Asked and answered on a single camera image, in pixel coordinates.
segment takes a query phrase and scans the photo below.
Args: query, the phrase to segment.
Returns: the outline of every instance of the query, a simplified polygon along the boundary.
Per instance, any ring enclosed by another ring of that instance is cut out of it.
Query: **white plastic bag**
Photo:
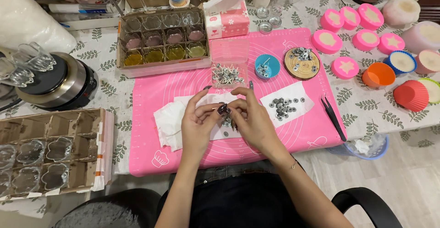
[[[0,46],[36,42],[48,52],[69,53],[75,38],[34,0],[0,0]]]

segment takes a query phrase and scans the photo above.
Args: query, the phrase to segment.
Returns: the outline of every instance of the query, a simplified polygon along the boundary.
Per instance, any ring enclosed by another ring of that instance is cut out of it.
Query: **cable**
[[[16,104],[19,104],[21,101],[22,101],[22,99],[19,98],[19,99],[15,100],[14,102],[12,102],[12,103],[10,103],[10,104],[8,104],[8,105],[1,107],[1,108],[0,108],[0,112],[4,111],[4,110],[6,110],[6,109],[9,109],[10,107],[12,107],[12,106],[14,106],[14,105],[16,105]]]

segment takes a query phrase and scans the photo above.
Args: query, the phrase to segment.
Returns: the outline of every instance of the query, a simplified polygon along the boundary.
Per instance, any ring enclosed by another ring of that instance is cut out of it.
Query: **orange silicone cup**
[[[362,74],[362,81],[371,87],[380,87],[393,84],[396,74],[393,69],[382,62],[371,64]]]

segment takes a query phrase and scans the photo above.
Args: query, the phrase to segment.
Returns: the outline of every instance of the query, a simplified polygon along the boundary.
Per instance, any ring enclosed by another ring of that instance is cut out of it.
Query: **clear plastic box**
[[[211,83],[216,89],[235,89],[237,87],[247,87],[249,83],[248,66],[246,64],[249,52],[249,41],[245,39],[217,39],[211,41]],[[213,69],[218,66],[238,69],[238,77],[243,78],[243,82],[220,84],[212,76]]]

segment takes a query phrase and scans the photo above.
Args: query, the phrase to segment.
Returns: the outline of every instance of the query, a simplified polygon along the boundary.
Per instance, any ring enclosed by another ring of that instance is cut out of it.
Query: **wooden slice coaster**
[[[299,80],[309,80],[319,72],[319,60],[315,53],[310,52],[311,60],[301,61],[292,51],[297,48],[289,49],[284,56],[284,68],[292,77]]]

